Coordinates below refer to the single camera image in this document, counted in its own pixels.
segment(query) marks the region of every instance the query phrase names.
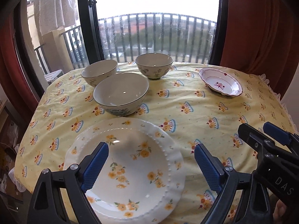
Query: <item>person's hand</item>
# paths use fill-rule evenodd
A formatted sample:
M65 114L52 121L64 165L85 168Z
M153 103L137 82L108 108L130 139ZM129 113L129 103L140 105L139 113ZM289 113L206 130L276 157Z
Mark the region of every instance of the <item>person's hand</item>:
M282 224L282 216L286 212L286 205L278 200L273 213L274 224Z

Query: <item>tablecloth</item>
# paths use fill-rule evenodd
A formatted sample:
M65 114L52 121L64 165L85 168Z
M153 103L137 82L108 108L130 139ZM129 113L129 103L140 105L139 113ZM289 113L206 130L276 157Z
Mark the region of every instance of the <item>tablecloth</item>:
M163 224L200 223L216 198L194 159L196 144L204 143L224 165L251 173L257 166L256 152L238 137L241 123L263 131L264 122L270 121L295 132L287 112L258 76L210 66L231 74L242 85L242 95L224 97L211 91L200 79L200 69L207 66L174 62L161 80L149 82L143 104L129 116L161 127L179 145L184 158L185 189ZM81 71L70 71L47 88L23 137L15 176L30 192L42 169L62 170L66 151L83 130L115 117L93 100L93 87L80 76ZM117 71L140 73L135 62L120 63ZM233 218L239 198L238 192L227 221ZM65 205L70 219L75 221L68 200Z

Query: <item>bowl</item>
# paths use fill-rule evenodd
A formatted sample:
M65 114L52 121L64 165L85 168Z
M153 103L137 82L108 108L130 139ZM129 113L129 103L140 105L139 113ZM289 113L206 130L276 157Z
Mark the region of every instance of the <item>bowl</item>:
M101 60L95 62L81 72L81 76L90 86L97 86L105 78L116 74L117 61Z
M160 127L137 118L103 120L78 135L65 155L64 170L79 164L99 142L109 155L92 189L85 193L103 224L159 223L180 200L184 161Z
M225 71L206 67L200 70L199 76L210 89L223 96L239 96L243 92L237 79Z
M151 80L159 80L169 71L173 60L169 55L148 53L138 56L135 62L143 75Z
M149 89L147 78L136 73L119 73L101 81L94 89L94 100L108 113L126 116L135 113Z

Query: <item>small oval dish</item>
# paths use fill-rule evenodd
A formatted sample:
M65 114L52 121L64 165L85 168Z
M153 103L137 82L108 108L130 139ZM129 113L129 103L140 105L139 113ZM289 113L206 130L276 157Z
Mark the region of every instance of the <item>small oval dish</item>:
M210 89L224 96L239 96L243 92L241 84L234 77L216 68L203 68L199 76Z

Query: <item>red curtain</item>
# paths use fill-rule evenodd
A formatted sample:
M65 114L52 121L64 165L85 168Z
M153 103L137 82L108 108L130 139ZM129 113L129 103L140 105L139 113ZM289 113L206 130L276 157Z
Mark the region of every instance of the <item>red curtain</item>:
M280 0L229 0L221 66L266 74L283 96L299 62L299 23Z
M14 29L9 16L0 29L0 84L14 108L29 124L38 101L21 69L13 43Z

